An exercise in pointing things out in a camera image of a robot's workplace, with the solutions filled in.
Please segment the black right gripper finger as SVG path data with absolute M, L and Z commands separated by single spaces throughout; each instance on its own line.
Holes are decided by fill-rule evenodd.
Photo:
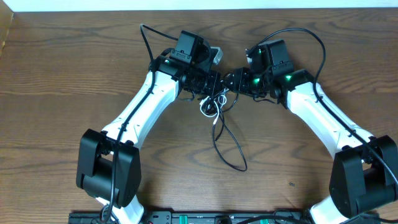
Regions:
M 236 68 L 232 72 L 227 73 L 223 77 L 223 83 L 224 84 L 237 84 L 241 80 L 242 76 L 242 68 Z
M 240 90 L 240 84 L 239 82 L 234 82 L 234 81 L 224 81 L 223 85 L 230 91 L 234 92 L 234 93 L 239 93 Z

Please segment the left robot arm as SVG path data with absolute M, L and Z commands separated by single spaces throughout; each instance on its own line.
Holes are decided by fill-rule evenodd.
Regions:
M 211 96 L 220 89 L 220 73 L 212 66 L 219 64 L 221 49 L 185 30 L 176 41 L 150 57 L 145 82 L 124 111 L 100 132 L 88 129 L 81 137 L 76 185 L 104 205 L 100 223 L 141 221 L 144 207 L 136 194 L 146 136 L 181 91 Z

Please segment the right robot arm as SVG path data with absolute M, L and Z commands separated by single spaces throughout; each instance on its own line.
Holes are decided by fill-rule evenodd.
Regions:
M 295 70 L 282 39 L 246 51 L 249 67 L 224 76 L 226 88 L 281 104 L 302 119 L 333 158 L 329 196 L 309 211 L 313 223 L 357 221 L 397 200 L 397 145 L 350 120 L 307 70 Z

